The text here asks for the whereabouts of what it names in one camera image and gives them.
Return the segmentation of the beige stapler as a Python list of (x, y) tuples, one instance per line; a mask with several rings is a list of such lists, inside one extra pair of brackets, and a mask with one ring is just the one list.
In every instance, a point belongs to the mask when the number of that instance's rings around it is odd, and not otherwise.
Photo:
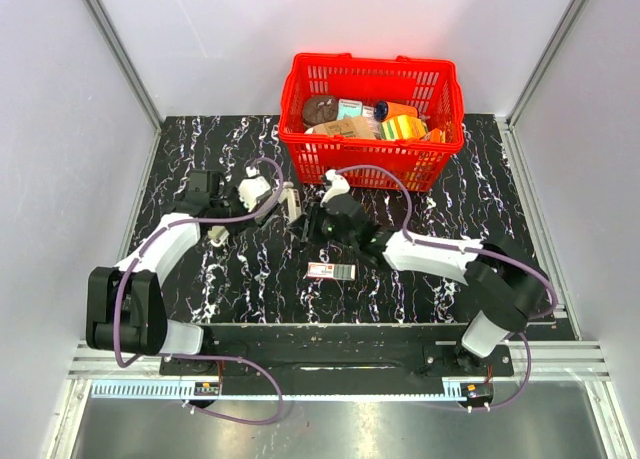
[(229, 231), (224, 226), (215, 225), (207, 232), (207, 237), (213, 247), (219, 248), (227, 242)]

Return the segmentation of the beige staple remover tool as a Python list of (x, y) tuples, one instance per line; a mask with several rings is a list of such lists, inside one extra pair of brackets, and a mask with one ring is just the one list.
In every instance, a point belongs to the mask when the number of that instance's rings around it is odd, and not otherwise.
[(302, 204), (299, 191), (294, 187), (285, 187), (280, 194), (279, 204), (288, 224), (298, 220), (302, 215)]

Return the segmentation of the small staples box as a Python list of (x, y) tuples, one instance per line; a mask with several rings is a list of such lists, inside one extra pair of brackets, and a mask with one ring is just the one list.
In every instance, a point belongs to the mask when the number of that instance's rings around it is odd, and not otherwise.
[(356, 276), (356, 266), (351, 264), (309, 262), (306, 276), (311, 279), (353, 281)]

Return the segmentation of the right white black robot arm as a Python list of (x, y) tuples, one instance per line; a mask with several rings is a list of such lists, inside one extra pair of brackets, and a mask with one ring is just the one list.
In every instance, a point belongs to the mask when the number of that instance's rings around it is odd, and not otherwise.
[(454, 240), (383, 226), (348, 194), (313, 203), (291, 231), (303, 243), (339, 243), (373, 268), (419, 272), (468, 287), (479, 311), (454, 352), (456, 366), (468, 375), (489, 365), (502, 340), (525, 331), (550, 287), (548, 276), (507, 236)]

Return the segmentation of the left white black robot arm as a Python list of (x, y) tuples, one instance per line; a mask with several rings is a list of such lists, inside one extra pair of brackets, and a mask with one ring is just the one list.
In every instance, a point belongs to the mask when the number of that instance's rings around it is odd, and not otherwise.
[(117, 356), (182, 355), (182, 363), (193, 373), (211, 371), (215, 348), (205, 343), (202, 327), (168, 318), (162, 286), (202, 238), (220, 246), (231, 234), (260, 225), (279, 205), (284, 189), (271, 186), (254, 167), (237, 186), (226, 184), (219, 172), (192, 172), (149, 237), (116, 265), (91, 272), (88, 346)]

